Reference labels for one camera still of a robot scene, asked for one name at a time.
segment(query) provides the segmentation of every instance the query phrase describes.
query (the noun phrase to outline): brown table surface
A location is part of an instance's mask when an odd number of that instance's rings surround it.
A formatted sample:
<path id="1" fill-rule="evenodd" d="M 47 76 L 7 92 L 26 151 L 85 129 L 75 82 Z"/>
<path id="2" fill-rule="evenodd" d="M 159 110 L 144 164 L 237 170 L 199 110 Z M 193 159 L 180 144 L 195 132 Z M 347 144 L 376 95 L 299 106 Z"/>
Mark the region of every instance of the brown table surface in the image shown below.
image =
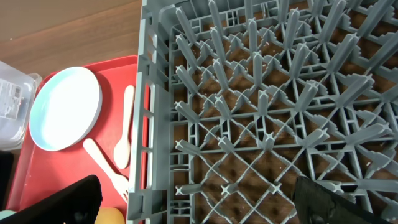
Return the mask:
<path id="1" fill-rule="evenodd" d="M 131 0 L 121 6 L 5 40 L 0 42 L 0 61 L 26 74 L 38 73 L 46 77 L 67 67 L 137 54 L 140 15 L 141 1 Z"/>

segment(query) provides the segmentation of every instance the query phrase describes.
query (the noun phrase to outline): dish rack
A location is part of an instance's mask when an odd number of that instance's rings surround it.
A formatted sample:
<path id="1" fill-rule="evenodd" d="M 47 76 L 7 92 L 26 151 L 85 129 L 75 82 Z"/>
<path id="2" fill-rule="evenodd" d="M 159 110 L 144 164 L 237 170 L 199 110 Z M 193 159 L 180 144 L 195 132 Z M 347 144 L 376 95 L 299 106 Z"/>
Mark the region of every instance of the dish rack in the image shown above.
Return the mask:
<path id="1" fill-rule="evenodd" d="M 303 175 L 395 220 L 397 7 L 143 1 L 127 222 L 298 223 Z"/>

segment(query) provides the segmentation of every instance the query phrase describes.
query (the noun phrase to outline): black object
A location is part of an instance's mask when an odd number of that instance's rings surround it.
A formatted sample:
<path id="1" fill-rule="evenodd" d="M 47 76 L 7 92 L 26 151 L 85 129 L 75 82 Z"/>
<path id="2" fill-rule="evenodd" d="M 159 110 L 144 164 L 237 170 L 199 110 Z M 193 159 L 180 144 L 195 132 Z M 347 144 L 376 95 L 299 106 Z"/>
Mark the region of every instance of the black object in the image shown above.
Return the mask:
<path id="1" fill-rule="evenodd" d="M 94 224 L 102 202 L 101 184 L 89 175 L 0 224 Z"/>
<path id="2" fill-rule="evenodd" d="M 3 203 L 6 203 L 6 191 L 10 182 L 13 162 L 14 155 L 11 152 L 0 151 L 0 210 L 5 206 Z"/>
<path id="3" fill-rule="evenodd" d="M 298 177 L 293 202 L 302 224 L 389 223 L 306 177 Z"/>

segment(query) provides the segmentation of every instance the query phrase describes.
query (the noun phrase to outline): red tray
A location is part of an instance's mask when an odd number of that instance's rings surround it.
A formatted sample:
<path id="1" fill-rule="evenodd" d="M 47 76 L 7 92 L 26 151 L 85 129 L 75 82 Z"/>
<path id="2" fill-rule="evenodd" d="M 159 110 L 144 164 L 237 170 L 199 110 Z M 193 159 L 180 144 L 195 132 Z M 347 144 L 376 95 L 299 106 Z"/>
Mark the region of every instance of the red tray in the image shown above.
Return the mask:
<path id="1" fill-rule="evenodd" d="M 124 89 L 136 85 L 137 56 L 127 56 L 105 62 L 86 65 L 97 77 L 103 92 L 101 113 L 86 138 L 94 139 L 113 169 L 129 177 L 130 168 L 120 170 L 114 165 L 113 149 L 122 132 Z M 38 91 L 54 75 L 43 80 Z M 146 88 L 145 106 L 149 108 L 150 89 Z M 144 123 L 147 133 L 148 123 Z M 124 216 L 127 204 L 114 189 L 109 177 L 83 149 L 83 140 L 57 152 L 47 152 L 36 146 L 29 130 L 21 150 L 21 156 L 12 183 L 7 209 L 19 211 L 62 190 L 76 181 L 96 175 L 101 182 L 103 201 L 101 206 L 118 208 Z M 142 142 L 147 142 L 147 134 Z M 147 154 L 142 154 L 141 188 L 146 187 Z"/>

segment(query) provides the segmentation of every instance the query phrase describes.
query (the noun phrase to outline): white label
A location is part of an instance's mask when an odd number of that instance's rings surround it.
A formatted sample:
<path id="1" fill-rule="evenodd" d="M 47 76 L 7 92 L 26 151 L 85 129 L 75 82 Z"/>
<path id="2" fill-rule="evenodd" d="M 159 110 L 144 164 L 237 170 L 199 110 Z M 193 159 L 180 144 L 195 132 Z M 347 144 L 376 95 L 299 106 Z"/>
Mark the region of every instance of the white label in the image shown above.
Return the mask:
<path id="1" fill-rule="evenodd" d="M 0 118 L 17 119 L 22 88 L 0 79 Z"/>

